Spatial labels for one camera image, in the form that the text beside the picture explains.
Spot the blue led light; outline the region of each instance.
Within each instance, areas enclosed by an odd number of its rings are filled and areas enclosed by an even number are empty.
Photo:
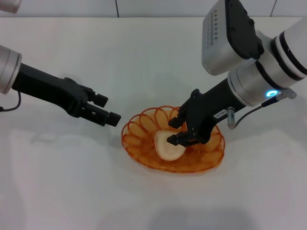
[[[278,90],[270,90],[270,91],[268,91],[268,92],[266,93],[266,96],[267,96],[267,97],[273,97],[273,96],[275,96],[275,95],[278,94],[278,93],[279,93]]]

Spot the white sticker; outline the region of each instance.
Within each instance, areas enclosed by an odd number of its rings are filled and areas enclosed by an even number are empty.
[[[219,119],[220,117],[224,116],[225,114],[227,114],[227,111],[225,109],[223,109],[220,112],[218,112],[216,115],[214,115],[214,117],[216,119]]]

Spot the orange plate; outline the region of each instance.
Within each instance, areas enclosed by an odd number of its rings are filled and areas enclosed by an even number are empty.
[[[168,126],[168,121],[177,116],[178,108],[149,108],[132,117],[121,132],[121,144],[124,149],[142,165],[171,173],[201,173],[218,167],[224,157],[225,140],[217,126],[214,127],[207,144],[187,147],[185,153],[175,161],[164,161],[159,158],[154,147],[156,132],[187,130],[185,124],[178,129]]]

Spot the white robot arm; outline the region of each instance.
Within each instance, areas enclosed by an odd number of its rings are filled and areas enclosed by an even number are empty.
[[[307,18],[269,38],[255,31],[239,0],[218,0],[203,21],[202,64],[208,73],[229,71],[227,79],[202,94],[194,90],[169,125],[184,122],[188,131],[170,136],[168,142],[183,146],[207,143],[213,127],[228,118],[234,129],[248,114],[283,98],[294,99],[289,89],[307,76]],[[235,112],[261,106],[235,122]]]
[[[16,13],[21,0],[1,0],[0,10]],[[12,111],[20,105],[21,92],[48,101],[63,108],[73,117],[82,117],[104,126],[116,126],[121,118],[113,112],[107,112],[97,106],[104,107],[108,98],[85,86],[77,84],[69,78],[56,78],[22,63],[22,55],[4,46],[0,46],[0,93],[7,94],[10,89],[19,94],[17,107],[0,112]]]

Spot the white table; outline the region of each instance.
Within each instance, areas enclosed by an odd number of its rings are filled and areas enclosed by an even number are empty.
[[[298,18],[255,18],[274,37]],[[181,105],[213,77],[201,64],[202,18],[0,19],[0,44],[23,63],[109,97],[116,128],[23,95],[0,116],[1,230],[302,230],[307,227],[307,80],[298,97],[248,116],[202,175],[148,170],[120,144],[143,109]],[[12,107],[17,92],[1,95]]]

